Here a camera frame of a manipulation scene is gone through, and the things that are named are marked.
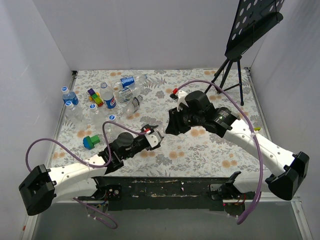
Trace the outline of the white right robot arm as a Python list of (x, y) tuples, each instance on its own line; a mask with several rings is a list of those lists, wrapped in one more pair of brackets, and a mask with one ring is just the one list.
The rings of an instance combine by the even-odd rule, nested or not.
[(214, 191), (218, 198), (237, 199), (249, 192), (270, 192), (286, 201), (294, 197), (308, 172), (310, 157), (306, 153), (293, 153), (259, 133), (252, 133), (243, 119), (226, 107), (215, 108), (200, 90), (186, 93), (174, 89), (170, 96), (177, 101), (177, 107), (169, 110), (166, 134), (177, 136), (192, 127), (203, 127), (255, 158), (262, 155), (262, 166), (266, 171), (258, 176), (240, 171), (233, 173)]

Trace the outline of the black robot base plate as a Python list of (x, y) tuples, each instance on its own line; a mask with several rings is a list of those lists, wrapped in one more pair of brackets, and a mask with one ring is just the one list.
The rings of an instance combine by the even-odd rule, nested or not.
[(85, 201), (106, 201), (108, 210), (224, 211), (220, 186), (227, 177), (94, 177), (93, 193), (80, 196)]

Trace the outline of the Pocari Sweat cap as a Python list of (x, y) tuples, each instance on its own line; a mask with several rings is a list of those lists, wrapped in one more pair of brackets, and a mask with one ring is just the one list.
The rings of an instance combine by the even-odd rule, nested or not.
[(97, 108), (97, 106), (96, 106), (96, 104), (91, 104), (91, 105), (89, 106), (89, 108), (90, 108), (91, 110), (94, 110), (94, 109)]
[(109, 121), (115, 121), (116, 120), (116, 116), (114, 114), (109, 115), (108, 117)]
[(63, 87), (61, 88), (61, 91), (62, 91), (64, 94), (69, 93), (69, 89), (68, 89), (67, 86), (63, 86)]

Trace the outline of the Pocari Sweat plastic bottle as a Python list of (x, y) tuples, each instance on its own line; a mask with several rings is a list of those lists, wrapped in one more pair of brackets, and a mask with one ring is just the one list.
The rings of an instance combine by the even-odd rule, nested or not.
[(64, 103), (71, 101), (74, 105), (78, 105), (79, 104), (79, 100), (77, 95), (75, 94), (75, 92), (73, 91), (65, 91), (62, 93), (62, 100)]

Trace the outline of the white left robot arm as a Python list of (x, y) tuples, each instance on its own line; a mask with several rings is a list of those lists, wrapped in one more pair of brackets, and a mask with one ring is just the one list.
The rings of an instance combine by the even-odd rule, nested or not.
[(95, 178), (115, 172), (123, 167), (124, 160), (143, 150), (159, 148), (164, 136), (163, 127), (147, 124), (136, 137), (129, 132), (120, 133), (105, 150), (86, 160), (52, 168), (41, 164), (30, 169), (18, 187), (27, 214), (38, 215), (56, 202), (76, 197), (103, 199), (106, 187)]

